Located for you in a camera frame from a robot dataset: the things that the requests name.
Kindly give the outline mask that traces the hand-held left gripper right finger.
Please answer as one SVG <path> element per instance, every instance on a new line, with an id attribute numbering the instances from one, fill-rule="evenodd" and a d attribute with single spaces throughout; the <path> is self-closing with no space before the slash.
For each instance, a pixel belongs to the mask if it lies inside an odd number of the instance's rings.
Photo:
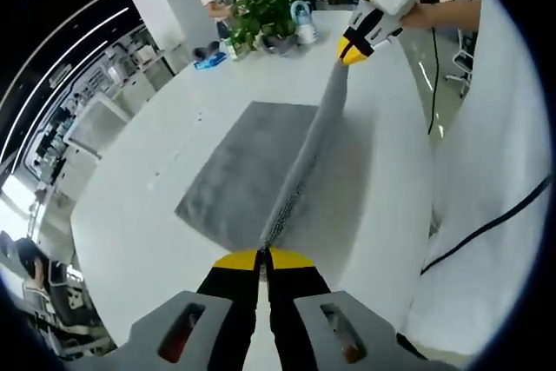
<path id="1" fill-rule="evenodd" d="M 416 370 L 418 352 L 305 255 L 266 249 L 270 328 L 283 370 Z"/>

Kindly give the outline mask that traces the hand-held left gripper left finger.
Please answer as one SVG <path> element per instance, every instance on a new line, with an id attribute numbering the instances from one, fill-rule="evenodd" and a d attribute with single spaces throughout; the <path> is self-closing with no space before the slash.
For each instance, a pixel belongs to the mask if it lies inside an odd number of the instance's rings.
<path id="1" fill-rule="evenodd" d="M 261 253 L 225 255 L 131 329 L 129 370 L 241 370 L 255 331 Z"/>

